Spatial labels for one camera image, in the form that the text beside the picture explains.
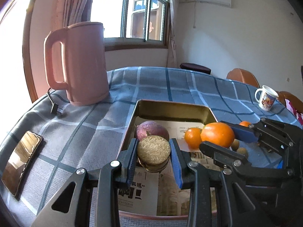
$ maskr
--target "purple fruit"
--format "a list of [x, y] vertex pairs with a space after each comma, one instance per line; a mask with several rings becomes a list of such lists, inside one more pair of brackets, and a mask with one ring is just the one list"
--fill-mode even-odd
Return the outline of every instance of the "purple fruit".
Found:
[[136, 138], [141, 141], [149, 135], [158, 135], [169, 141], [169, 132], [155, 121], [145, 121], [137, 126]]

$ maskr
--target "blue checkered tablecloth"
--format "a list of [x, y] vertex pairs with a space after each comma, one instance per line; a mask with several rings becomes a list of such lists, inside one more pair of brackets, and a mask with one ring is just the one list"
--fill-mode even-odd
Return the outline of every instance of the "blue checkered tablecloth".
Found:
[[[27, 130], [44, 137], [45, 144], [34, 160], [20, 200], [10, 195], [0, 182], [3, 202], [20, 226], [30, 226], [37, 213], [65, 180], [76, 170], [98, 169], [115, 159], [136, 101], [139, 99], [195, 103], [209, 106], [217, 119], [230, 123], [243, 120], [256, 123], [261, 117], [301, 127], [296, 118], [278, 101], [270, 112], [258, 107], [256, 88], [237, 81], [219, 79], [200, 72], [157, 67], [127, 67], [108, 72], [110, 96], [84, 107], [71, 105], [66, 92], [51, 93], [63, 109], [50, 114], [46, 95], [23, 115], [0, 146], [0, 174], [18, 141]], [[275, 167], [281, 157], [255, 144], [243, 144], [253, 166]], [[95, 192], [91, 217], [95, 211]], [[122, 226], [185, 226], [186, 221], [139, 221], [121, 218]]]

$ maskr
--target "small orange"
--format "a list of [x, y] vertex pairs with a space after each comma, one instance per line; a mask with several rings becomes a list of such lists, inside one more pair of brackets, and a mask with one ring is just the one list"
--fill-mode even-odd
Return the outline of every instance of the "small orange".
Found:
[[184, 134], [184, 139], [190, 148], [197, 149], [202, 142], [200, 135], [200, 128], [189, 128]]
[[229, 148], [234, 141], [234, 132], [225, 123], [210, 123], [204, 126], [201, 132], [201, 140], [212, 142], [224, 148]]
[[239, 125], [248, 127], [251, 123], [248, 121], [242, 121]]

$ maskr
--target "kettle handle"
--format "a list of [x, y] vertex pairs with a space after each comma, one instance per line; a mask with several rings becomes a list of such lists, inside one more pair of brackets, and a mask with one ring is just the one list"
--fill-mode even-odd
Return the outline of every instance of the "kettle handle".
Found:
[[67, 28], [61, 28], [59, 30], [50, 32], [44, 41], [44, 66], [46, 81], [52, 89], [67, 89], [68, 84], [63, 82], [57, 82], [54, 77], [53, 59], [52, 59], [52, 46], [55, 42], [61, 42], [63, 46], [66, 43]]

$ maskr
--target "smartphone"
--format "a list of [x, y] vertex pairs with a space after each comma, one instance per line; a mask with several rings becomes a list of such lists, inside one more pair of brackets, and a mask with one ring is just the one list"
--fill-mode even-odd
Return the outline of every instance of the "smartphone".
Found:
[[28, 163], [42, 142], [42, 136], [27, 131], [11, 154], [3, 171], [2, 182], [13, 196], [17, 196]]

